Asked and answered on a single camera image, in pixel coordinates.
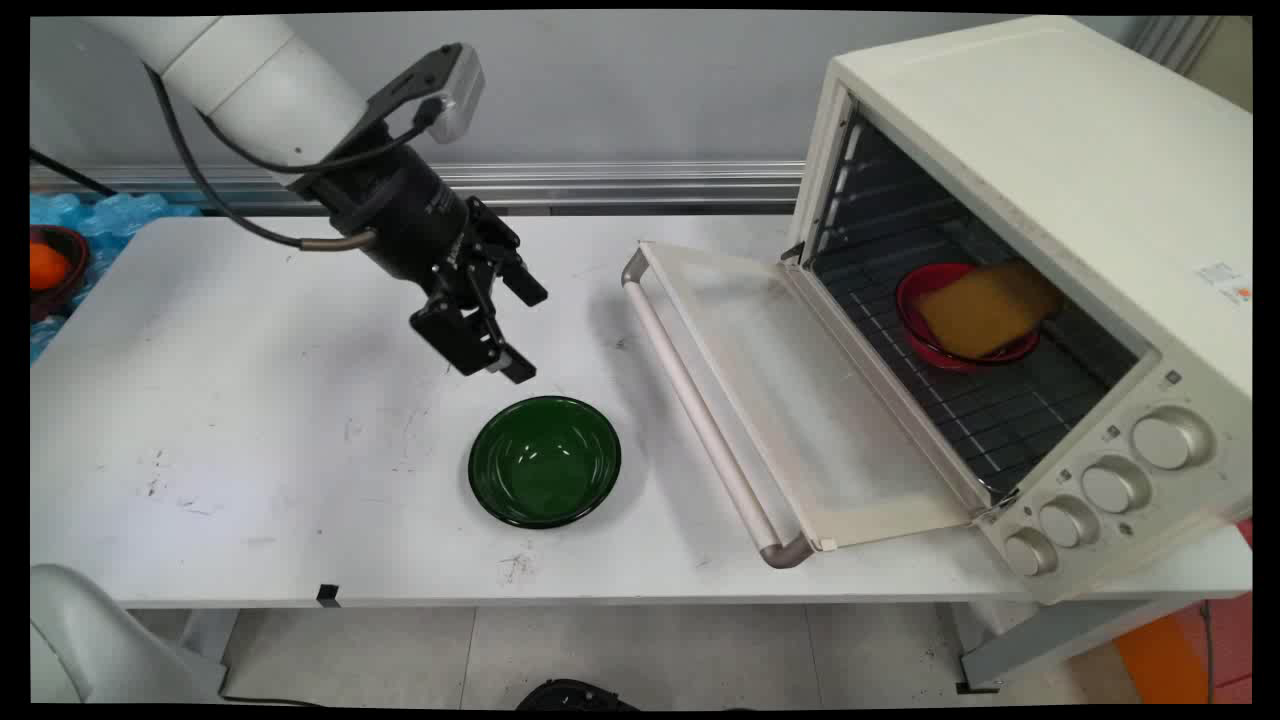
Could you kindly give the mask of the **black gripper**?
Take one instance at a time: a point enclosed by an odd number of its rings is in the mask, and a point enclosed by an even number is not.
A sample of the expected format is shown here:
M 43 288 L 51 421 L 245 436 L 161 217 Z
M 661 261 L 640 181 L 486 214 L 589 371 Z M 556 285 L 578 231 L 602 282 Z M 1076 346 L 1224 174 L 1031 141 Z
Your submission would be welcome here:
M 518 236 L 489 206 L 458 196 L 412 149 L 301 176 L 291 190 L 320 202 L 340 234 L 375 233 L 364 252 L 428 295 L 410 325 L 461 375 L 484 370 L 515 384 L 536 375 L 492 309 L 458 305 L 486 302 L 497 278 L 529 307 L 549 296 L 520 256 Z

